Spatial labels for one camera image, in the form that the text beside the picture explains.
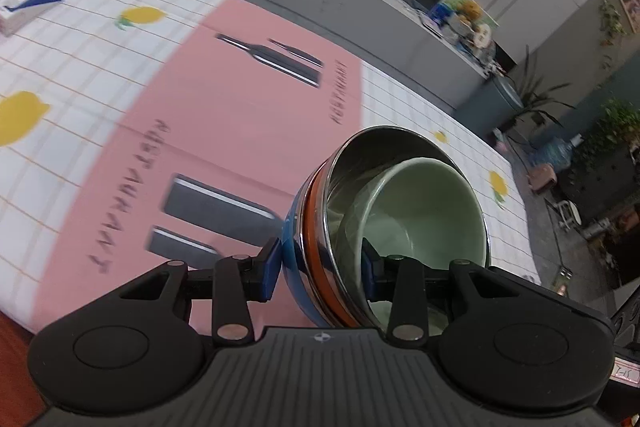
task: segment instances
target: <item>orange rim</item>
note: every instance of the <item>orange rim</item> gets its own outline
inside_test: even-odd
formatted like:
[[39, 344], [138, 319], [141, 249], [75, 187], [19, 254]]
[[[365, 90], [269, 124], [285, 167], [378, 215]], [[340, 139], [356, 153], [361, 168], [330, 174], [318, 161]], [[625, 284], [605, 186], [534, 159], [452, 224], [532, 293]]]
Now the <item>orange rim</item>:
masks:
[[321, 173], [319, 173], [318, 176], [316, 176], [316, 179], [312, 182], [309, 198], [306, 202], [306, 207], [303, 213], [305, 220], [302, 224], [302, 237], [305, 242], [306, 260], [308, 262], [310, 275], [313, 278], [314, 284], [322, 298], [322, 301], [329, 306], [332, 313], [338, 317], [344, 325], [350, 328], [357, 328], [358, 324], [356, 321], [351, 317], [349, 312], [347, 312], [335, 296], [334, 291], [331, 288], [331, 284], [329, 283], [329, 279], [327, 279], [327, 276], [324, 273], [322, 261], [320, 260], [320, 252], [318, 250], [318, 244], [316, 243], [316, 220], [314, 219], [316, 213], [316, 206], [314, 203], [318, 197], [318, 178], [320, 175]]

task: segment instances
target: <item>potted plant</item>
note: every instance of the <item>potted plant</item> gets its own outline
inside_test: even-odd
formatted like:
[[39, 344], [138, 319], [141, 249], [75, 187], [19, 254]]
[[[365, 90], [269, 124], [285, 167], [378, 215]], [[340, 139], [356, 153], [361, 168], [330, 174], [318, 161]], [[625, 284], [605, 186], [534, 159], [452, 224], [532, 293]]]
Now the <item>potted plant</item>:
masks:
[[574, 151], [572, 171], [591, 171], [596, 161], [620, 146], [635, 147], [640, 141], [640, 110], [631, 103], [610, 98], [603, 115], [585, 133]]
[[575, 108], [573, 105], [557, 100], [555, 96], [552, 95], [553, 92], [570, 86], [570, 82], [556, 84], [555, 86], [547, 87], [544, 90], [539, 90], [542, 85], [542, 81], [544, 80], [544, 76], [542, 74], [540, 76], [536, 76], [537, 65], [538, 55], [534, 53], [533, 56], [531, 56], [529, 54], [529, 47], [527, 46], [522, 78], [519, 81], [516, 81], [508, 76], [508, 79], [513, 83], [514, 90], [520, 97], [522, 109], [499, 127], [502, 132], [507, 132], [513, 128], [518, 120], [522, 120], [522, 118], [527, 114], [531, 114], [536, 122], [544, 123], [546, 120], [550, 120], [553, 123], [557, 123], [562, 126], [558, 119], [549, 114], [543, 109], [543, 107], [552, 103], [559, 103], [560, 105], [564, 105], [564, 107], [570, 107], [572, 109]]
[[[622, 25], [622, 16], [620, 12], [608, 0], [602, 0], [598, 7], [600, 12], [600, 31], [604, 33], [604, 39], [600, 41], [602, 47], [619, 45], [622, 38], [627, 35]], [[602, 70], [611, 70], [613, 68], [614, 58], [610, 52], [602, 55]]]

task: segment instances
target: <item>yellow lemon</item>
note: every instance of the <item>yellow lemon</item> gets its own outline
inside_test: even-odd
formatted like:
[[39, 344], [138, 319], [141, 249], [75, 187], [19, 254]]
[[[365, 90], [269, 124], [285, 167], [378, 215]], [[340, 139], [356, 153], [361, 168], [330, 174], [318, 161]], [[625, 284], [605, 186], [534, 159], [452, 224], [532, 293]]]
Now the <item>yellow lemon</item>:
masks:
[[151, 6], [139, 6], [127, 8], [120, 14], [120, 20], [135, 24], [149, 24], [159, 21], [164, 17], [164, 12]]
[[509, 191], [507, 190], [507, 184], [504, 182], [504, 179], [498, 172], [489, 171], [489, 182], [491, 183], [491, 188], [494, 190], [494, 199], [495, 202], [498, 203], [500, 208], [503, 208], [502, 204], [504, 203], [504, 198], [507, 197]]
[[443, 131], [437, 131], [435, 133], [433, 133], [433, 136], [436, 138], [436, 140], [438, 140], [440, 143], [449, 143], [449, 140], [447, 139], [447, 135], [444, 134]]
[[498, 172], [489, 171], [489, 181], [491, 182], [493, 189], [501, 196], [506, 196], [509, 193], [504, 179], [500, 174], [498, 174]]
[[29, 91], [12, 94], [0, 102], [0, 146], [25, 136], [49, 110], [38, 96]]

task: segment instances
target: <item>tablecloth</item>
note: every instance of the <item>tablecloth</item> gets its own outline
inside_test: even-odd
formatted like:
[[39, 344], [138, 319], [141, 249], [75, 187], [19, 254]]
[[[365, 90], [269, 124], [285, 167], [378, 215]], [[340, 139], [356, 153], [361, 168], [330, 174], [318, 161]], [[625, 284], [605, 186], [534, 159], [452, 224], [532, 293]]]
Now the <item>tablecloth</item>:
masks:
[[[492, 263], [540, 283], [505, 158], [387, 74], [244, 1], [63, 0], [0, 40], [0, 129], [19, 92], [34, 121], [0, 146], [0, 310], [32, 331], [172, 246], [194, 267], [256, 253], [306, 176], [380, 124], [446, 151], [478, 196]], [[198, 204], [244, 212], [260, 232], [210, 223], [190, 213]], [[258, 329], [308, 325], [282, 278], [251, 312]], [[192, 325], [206, 332], [209, 313], [196, 302]]]

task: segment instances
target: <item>picture frame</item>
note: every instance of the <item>picture frame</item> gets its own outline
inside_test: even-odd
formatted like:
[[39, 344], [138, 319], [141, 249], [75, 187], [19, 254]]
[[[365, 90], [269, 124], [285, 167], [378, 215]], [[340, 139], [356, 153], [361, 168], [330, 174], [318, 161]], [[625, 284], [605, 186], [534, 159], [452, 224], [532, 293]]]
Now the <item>picture frame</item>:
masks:
[[640, 0], [620, 0], [634, 33], [640, 31]]

